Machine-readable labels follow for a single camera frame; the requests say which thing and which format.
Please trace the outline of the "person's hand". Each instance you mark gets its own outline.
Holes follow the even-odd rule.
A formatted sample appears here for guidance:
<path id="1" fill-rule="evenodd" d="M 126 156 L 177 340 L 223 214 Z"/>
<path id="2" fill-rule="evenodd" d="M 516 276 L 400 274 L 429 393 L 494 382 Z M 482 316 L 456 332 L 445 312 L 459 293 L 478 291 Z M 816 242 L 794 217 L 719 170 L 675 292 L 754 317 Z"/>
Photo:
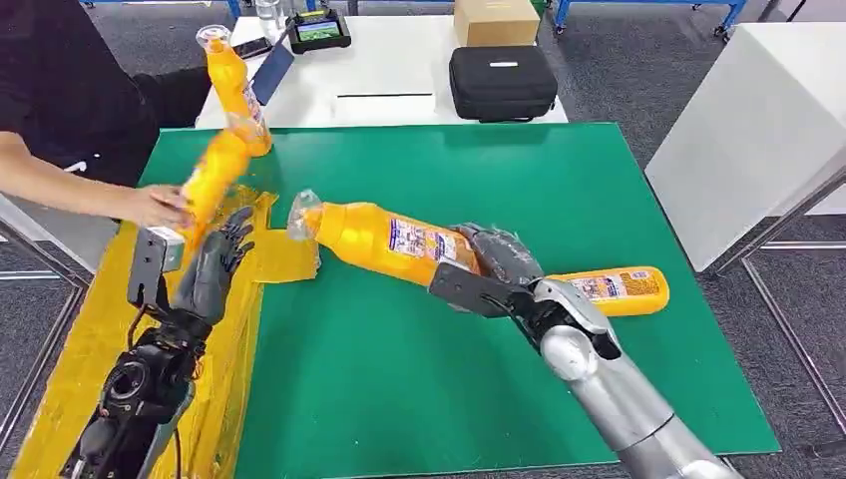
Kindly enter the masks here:
<path id="1" fill-rule="evenodd" d="M 181 229 L 193 224 L 191 202 L 181 189 L 169 185 L 152 185 L 129 190 L 121 200 L 119 218 L 139 227 Z"/>

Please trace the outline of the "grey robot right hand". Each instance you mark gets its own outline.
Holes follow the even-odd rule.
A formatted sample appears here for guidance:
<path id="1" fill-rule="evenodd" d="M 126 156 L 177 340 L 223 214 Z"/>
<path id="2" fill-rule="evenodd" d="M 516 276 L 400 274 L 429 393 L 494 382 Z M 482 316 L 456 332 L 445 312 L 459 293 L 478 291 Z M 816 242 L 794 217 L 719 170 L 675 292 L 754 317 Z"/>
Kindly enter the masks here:
<path id="1" fill-rule="evenodd" d="M 471 247 L 477 275 L 531 290 L 545 275 L 537 259 L 514 233 L 474 223 L 450 226 Z"/>

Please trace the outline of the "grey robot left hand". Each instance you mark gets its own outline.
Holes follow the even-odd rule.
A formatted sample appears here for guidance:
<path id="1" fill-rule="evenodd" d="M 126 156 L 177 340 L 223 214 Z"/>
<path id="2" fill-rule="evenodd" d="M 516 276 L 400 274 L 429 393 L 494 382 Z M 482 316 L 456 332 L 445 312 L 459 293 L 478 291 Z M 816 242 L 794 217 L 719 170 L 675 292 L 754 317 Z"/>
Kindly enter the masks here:
<path id="1" fill-rule="evenodd" d="M 215 326 L 224 316 L 232 277 L 254 247 L 244 239 L 252 232 L 253 207 L 243 207 L 210 232 L 195 253 L 173 297 L 172 307 Z"/>

